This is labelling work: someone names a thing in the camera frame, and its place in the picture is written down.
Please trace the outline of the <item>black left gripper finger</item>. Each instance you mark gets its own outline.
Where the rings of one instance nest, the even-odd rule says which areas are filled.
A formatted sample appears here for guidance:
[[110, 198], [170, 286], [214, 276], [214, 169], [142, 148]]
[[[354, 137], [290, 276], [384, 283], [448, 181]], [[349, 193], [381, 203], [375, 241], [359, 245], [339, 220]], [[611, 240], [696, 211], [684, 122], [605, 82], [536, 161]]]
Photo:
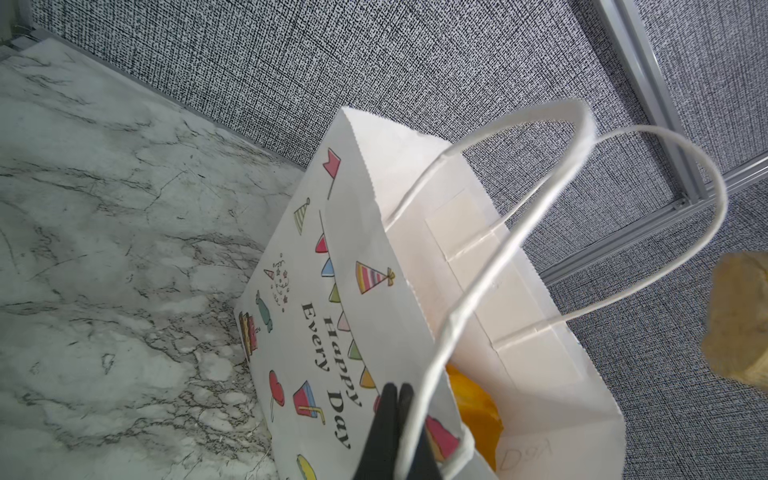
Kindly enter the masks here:
[[[400, 387], [394, 383], [387, 383], [384, 386], [361, 459], [353, 475], [354, 480], [394, 478], [401, 430], [404, 427], [413, 397], [414, 389], [408, 383], [404, 383]], [[422, 429], [407, 479], [441, 479], [425, 428]]]

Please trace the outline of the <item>long twisted yellow bread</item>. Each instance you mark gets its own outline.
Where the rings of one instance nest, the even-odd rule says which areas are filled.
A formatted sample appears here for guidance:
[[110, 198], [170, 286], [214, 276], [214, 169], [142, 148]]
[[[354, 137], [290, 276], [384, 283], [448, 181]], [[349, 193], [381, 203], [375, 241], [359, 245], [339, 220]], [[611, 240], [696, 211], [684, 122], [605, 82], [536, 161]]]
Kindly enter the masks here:
[[446, 367], [462, 421], [475, 439], [475, 449], [492, 470], [496, 470], [496, 449], [504, 431], [498, 408], [492, 397], [453, 365]]

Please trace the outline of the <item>white paper gift bag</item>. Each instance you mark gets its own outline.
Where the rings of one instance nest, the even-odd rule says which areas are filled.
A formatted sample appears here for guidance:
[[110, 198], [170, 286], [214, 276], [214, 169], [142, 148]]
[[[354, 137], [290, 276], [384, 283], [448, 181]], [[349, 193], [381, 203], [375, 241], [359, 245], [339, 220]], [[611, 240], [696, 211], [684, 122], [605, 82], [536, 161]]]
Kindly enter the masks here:
[[[464, 152], [536, 123], [562, 127], [565, 150], [499, 215]], [[281, 478], [353, 479], [387, 383], [414, 389], [393, 479], [423, 428], [441, 479], [621, 477], [622, 412], [522, 249], [601, 142], [576, 99], [456, 142], [338, 110], [234, 307]], [[496, 470], [448, 365], [498, 408]]]

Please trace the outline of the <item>round flaky pastry bread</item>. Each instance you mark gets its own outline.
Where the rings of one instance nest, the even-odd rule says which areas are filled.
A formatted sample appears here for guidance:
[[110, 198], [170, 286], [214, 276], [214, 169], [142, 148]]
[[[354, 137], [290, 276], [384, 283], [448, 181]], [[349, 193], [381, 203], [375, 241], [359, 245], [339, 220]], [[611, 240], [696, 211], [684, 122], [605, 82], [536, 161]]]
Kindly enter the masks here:
[[710, 369], [767, 389], [767, 253], [727, 253], [713, 271], [701, 350]]

